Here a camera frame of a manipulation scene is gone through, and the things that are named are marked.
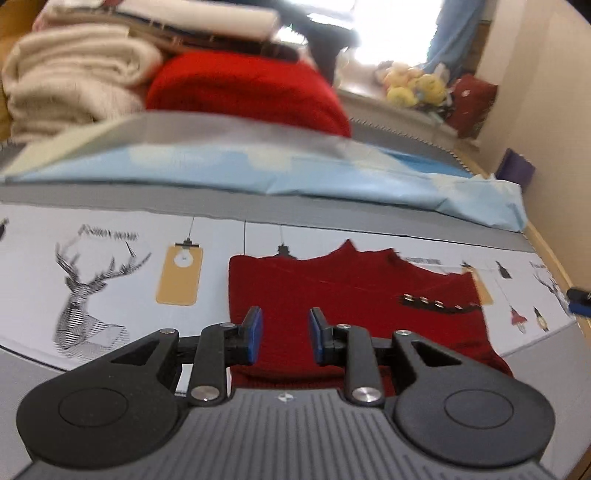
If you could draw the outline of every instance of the window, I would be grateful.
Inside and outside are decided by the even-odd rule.
[[[424,63],[437,28],[443,0],[291,0],[312,13],[322,23],[349,20],[361,39],[355,58],[360,63],[403,61]],[[280,39],[302,43],[303,38],[289,29]]]

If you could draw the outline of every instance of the red knit fabric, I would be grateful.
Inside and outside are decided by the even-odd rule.
[[[148,110],[222,113],[350,137],[332,87],[305,63],[198,51],[164,65],[146,100]]]
[[[441,275],[405,262],[393,250],[358,252],[350,242],[312,260],[281,257],[230,259],[230,318],[240,323],[248,309],[263,310],[258,362],[232,367],[236,387],[342,387],[343,369],[318,367],[308,336],[308,312],[320,307],[331,324],[350,323],[389,338],[408,329],[508,375],[507,364],[488,341],[480,310],[443,314],[400,303],[409,293],[449,305],[478,303],[472,276]],[[393,394],[389,369],[381,368]]]

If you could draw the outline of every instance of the stuffed toy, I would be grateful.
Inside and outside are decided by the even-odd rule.
[[[426,74],[417,79],[416,91],[418,99],[429,105],[439,106],[447,98],[445,84],[439,77],[433,74]]]
[[[425,75],[425,72],[422,71],[420,68],[418,67],[413,67],[410,68],[406,71],[406,74],[408,76],[408,78],[412,79],[418,79],[419,77],[422,77],[423,75]]]
[[[408,76],[405,73],[391,70],[384,79],[384,86],[386,89],[393,87],[406,87],[408,84]]]
[[[390,87],[386,98],[389,103],[398,108],[409,108],[418,103],[416,95],[406,87]]]
[[[384,87],[388,102],[400,108],[440,106],[448,98],[446,85],[438,75],[425,74],[402,62],[382,62],[374,78]]]

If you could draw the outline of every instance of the purple box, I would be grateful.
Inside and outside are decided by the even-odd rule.
[[[534,176],[535,167],[523,155],[507,148],[503,161],[495,173],[499,180],[508,180],[521,186],[524,192]]]

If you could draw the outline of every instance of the light blue cloth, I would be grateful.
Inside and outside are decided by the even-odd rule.
[[[9,180],[173,184],[320,196],[434,210],[509,231],[525,227],[521,191],[513,183],[422,173],[376,148],[346,141],[341,158],[302,145],[257,140],[133,144]]]
[[[461,74],[462,63],[470,51],[484,13],[485,0],[445,0],[437,19],[437,31],[427,52],[423,70],[432,73],[444,63],[450,80]]]

